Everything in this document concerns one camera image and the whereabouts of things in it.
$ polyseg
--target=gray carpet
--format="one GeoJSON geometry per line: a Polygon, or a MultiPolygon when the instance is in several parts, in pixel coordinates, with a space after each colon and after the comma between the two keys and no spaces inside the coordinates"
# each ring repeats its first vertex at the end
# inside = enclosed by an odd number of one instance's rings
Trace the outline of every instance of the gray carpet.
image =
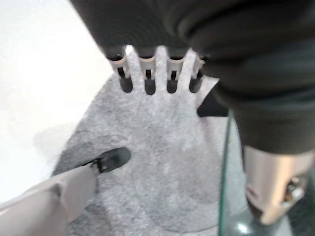
{"type": "Polygon", "coordinates": [[[157,91],[148,96],[134,52],[134,90],[113,75],[68,140],[54,174],[106,150],[126,146],[132,159],[101,174],[95,198],[69,226],[71,236],[217,235],[226,118],[199,118],[198,105],[216,80],[189,92],[189,52],[175,94],[166,92],[166,53],[157,51],[157,91]]]}

